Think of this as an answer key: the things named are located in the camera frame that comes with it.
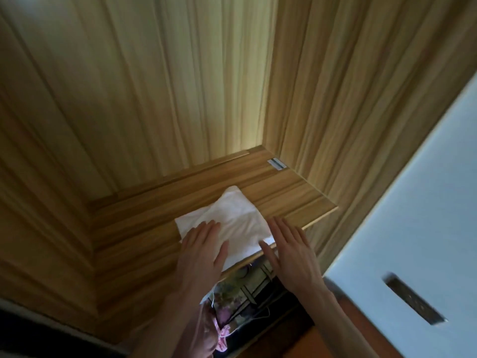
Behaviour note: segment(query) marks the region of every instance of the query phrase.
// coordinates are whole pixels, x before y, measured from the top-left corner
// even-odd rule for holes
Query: wood grain panel
[[[277,4],[0,0],[3,98],[89,200],[260,145]]]
[[[291,169],[273,168],[272,157],[255,148],[97,210],[92,236],[102,337],[124,339],[153,317],[180,250],[174,218],[213,203],[227,187],[238,186],[263,216],[285,216],[303,228],[336,209]]]
[[[0,296],[94,333],[90,219],[70,181],[0,103]]]
[[[340,207],[307,231],[323,269],[476,71],[476,10],[279,0],[264,145]]]

